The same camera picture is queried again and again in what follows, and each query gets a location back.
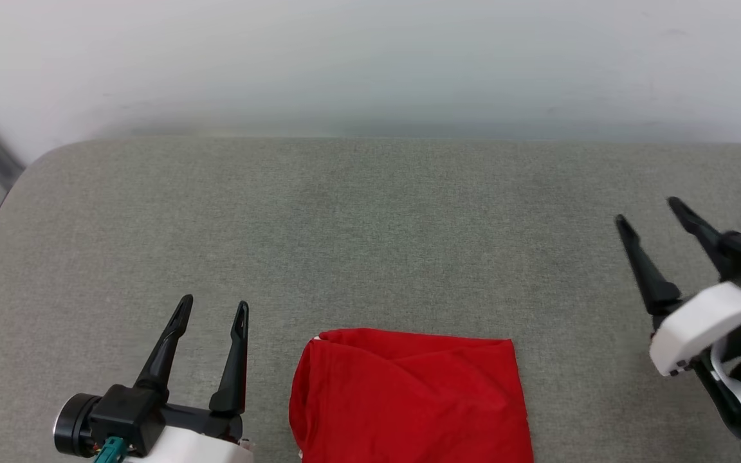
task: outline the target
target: gray fabric surface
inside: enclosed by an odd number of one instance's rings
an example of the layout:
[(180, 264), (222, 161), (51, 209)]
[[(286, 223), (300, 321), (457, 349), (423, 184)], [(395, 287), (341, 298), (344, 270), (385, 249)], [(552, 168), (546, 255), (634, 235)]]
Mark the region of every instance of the gray fabric surface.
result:
[(627, 214), (685, 293), (712, 284), (671, 194), (741, 229), (741, 146), (63, 147), (0, 211), (0, 462), (75, 461), (53, 450), (61, 405), (131, 383), (188, 292), (171, 401), (206, 405), (247, 300), (244, 424), (262, 462), (298, 461), (286, 414), (305, 343), (355, 326), (513, 339), (537, 461), (734, 461), (738, 444), (696, 378), (650, 364), (612, 224)]

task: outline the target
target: red t-shirt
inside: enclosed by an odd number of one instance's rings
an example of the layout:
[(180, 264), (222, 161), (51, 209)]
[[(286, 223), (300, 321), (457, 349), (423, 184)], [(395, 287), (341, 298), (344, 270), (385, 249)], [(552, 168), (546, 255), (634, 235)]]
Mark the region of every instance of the red t-shirt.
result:
[(511, 340), (338, 329), (291, 391), (303, 463), (532, 463)]

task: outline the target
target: white wall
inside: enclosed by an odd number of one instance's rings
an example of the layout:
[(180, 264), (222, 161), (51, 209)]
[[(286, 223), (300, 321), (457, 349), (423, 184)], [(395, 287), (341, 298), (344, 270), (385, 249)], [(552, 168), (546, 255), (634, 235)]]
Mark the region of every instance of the white wall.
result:
[(741, 0), (0, 0), (0, 140), (741, 141)]

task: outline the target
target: folded cloth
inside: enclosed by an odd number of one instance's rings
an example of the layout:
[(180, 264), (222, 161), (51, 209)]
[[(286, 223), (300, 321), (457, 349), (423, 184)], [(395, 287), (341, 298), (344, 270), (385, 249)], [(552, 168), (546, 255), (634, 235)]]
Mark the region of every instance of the folded cloth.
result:
[(514, 345), (338, 329), (311, 340), (293, 378), (303, 463), (530, 463)]

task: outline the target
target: cushioned tabletop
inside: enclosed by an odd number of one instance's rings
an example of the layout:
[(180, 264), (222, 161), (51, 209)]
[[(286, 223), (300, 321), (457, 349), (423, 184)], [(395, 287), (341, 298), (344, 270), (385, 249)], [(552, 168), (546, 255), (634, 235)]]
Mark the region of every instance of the cushioned tabletop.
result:
[(305, 343), (355, 326), (513, 339), (537, 461), (734, 461), (696, 377), (651, 365), (612, 222), (625, 213), (686, 294), (714, 284), (669, 195), (741, 229), (741, 146), (63, 147), (0, 210), (0, 462), (77, 461), (53, 449), (59, 408), (131, 384), (183, 293), (196, 302), (170, 400), (206, 407), (247, 300), (244, 425), (262, 462), (298, 461), (288, 396)]

